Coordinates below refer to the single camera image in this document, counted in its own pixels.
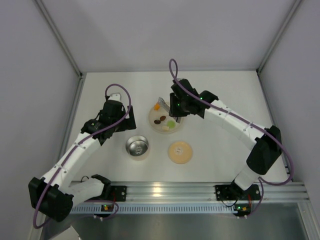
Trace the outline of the steel lunch box bowl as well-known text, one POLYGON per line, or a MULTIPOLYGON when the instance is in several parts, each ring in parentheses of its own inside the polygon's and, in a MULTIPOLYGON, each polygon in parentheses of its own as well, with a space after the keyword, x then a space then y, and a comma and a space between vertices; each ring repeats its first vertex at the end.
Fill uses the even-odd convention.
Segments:
POLYGON ((148 157, 150 144, 145 136, 134 135, 126 141, 125 149, 133 160, 142 161, 148 157))

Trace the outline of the green round food piece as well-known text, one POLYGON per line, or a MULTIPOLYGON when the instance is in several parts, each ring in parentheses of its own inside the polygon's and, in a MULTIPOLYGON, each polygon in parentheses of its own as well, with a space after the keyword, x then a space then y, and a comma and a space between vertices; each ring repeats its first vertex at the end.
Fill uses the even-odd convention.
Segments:
POLYGON ((166 123, 166 126, 169 128, 169 129, 174 129, 175 126, 176 126, 176 122, 174 120, 169 120, 167 123, 166 123))

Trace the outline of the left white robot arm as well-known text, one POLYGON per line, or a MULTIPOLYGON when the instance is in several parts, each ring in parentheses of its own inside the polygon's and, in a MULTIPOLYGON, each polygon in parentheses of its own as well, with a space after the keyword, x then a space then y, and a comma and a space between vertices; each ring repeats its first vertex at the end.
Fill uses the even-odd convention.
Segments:
POLYGON ((99 174, 72 185, 76 173, 114 133, 136 129, 134 110, 119 100, 107 99, 96 118, 88 120, 70 149, 51 170, 28 183, 31 206, 61 222, 72 208, 87 200, 112 201, 111 181, 99 174))

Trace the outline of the metal serving tongs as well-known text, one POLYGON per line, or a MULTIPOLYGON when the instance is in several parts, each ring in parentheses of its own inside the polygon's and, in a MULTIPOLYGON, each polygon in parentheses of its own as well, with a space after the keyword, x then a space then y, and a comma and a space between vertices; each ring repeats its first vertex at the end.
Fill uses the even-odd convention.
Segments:
MULTIPOLYGON (((158 98, 157 103, 167 112, 170 112, 170 106, 165 102, 165 100, 162 97, 158 98)), ((181 117, 173 117, 176 123, 181 123, 182 118, 181 117)))

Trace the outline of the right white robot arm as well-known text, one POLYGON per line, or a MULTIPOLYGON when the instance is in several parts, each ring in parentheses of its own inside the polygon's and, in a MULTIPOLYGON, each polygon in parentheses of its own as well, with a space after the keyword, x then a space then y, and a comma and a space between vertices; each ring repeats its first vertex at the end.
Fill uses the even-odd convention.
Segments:
POLYGON ((229 186, 233 195, 240 197, 260 176, 264 176, 281 156, 281 131, 276 126, 265 128, 255 125, 230 110, 213 93, 207 90, 198 93, 187 79, 174 81, 171 89, 171 117, 197 115, 217 124, 250 150, 244 167, 229 186))

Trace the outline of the orange fish-shaped food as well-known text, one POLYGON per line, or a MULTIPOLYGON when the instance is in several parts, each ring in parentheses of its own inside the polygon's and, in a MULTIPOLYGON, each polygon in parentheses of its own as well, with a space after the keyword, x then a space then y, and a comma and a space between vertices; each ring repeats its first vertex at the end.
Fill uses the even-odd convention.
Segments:
POLYGON ((157 111, 157 110, 159 110, 160 109, 160 105, 159 104, 156 104, 155 106, 154 106, 154 109, 157 111))

